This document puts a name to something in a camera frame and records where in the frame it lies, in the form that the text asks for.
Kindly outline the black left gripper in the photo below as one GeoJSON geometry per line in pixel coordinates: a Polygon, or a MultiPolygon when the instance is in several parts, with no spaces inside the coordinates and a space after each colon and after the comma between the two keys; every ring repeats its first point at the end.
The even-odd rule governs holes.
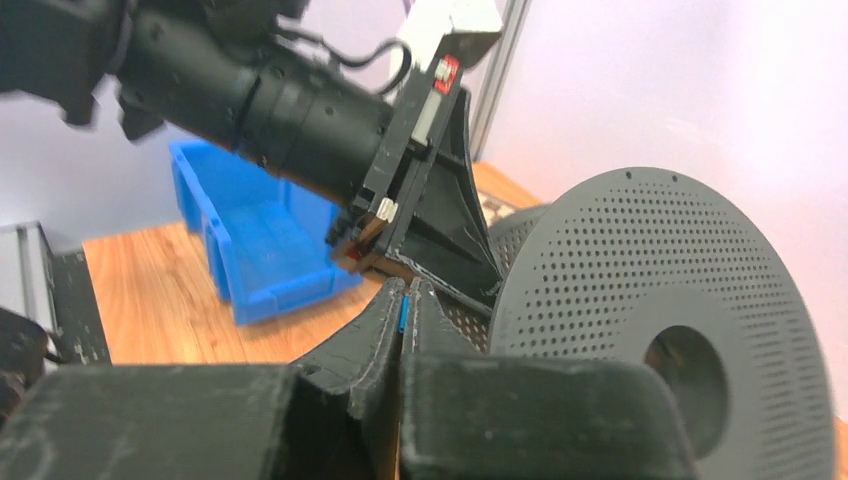
{"type": "Polygon", "coordinates": [[[473,173],[471,93],[465,87],[455,93],[462,75],[454,56],[436,56],[427,70],[412,72],[362,187],[328,242],[332,259],[349,272],[374,266],[422,277],[462,306],[490,315],[503,274],[473,173]]]}

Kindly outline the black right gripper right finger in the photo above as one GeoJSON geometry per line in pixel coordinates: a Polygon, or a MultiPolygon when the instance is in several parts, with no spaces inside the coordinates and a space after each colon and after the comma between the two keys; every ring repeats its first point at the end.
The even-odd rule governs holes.
{"type": "Polygon", "coordinates": [[[402,319],[402,478],[695,477],[671,393],[648,367],[483,355],[423,279],[402,319]]]}

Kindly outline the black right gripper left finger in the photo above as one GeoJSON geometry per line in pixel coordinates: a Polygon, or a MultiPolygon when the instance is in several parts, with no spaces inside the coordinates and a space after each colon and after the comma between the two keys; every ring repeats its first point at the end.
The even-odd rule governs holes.
{"type": "Polygon", "coordinates": [[[69,366],[1,432],[5,479],[392,479],[405,284],[288,364],[69,366]]]}

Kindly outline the black perforated cable spool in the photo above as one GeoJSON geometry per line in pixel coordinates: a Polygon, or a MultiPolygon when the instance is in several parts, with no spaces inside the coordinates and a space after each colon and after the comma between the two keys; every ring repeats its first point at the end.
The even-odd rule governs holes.
{"type": "Polygon", "coordinates": [[[831,479],[830,382],[805,302],[730,200],[660,168],[594,176],[493,223],[504,298],[446,315],[479,351],[618,360],[673,394],[704,479],[831,479]]]}

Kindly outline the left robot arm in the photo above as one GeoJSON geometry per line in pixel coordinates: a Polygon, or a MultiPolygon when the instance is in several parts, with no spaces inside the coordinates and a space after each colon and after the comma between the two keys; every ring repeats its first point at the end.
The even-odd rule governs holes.
{"type": "Polygon", "coordinates": [[[341,209],[326,240],[352,272],[422,277],[489,314],[503,280],[477,198],[470,95],[461,80],[500,39],[491,1],[417,1],[393,79],[369,91],[345,78],[371,56],[325,47],[299,26],[303,1],[5,1],[1,89],[92,120],[94,89],[120,85],[121,126],[136,141],[164,123],[255,163],[341,209]]]}

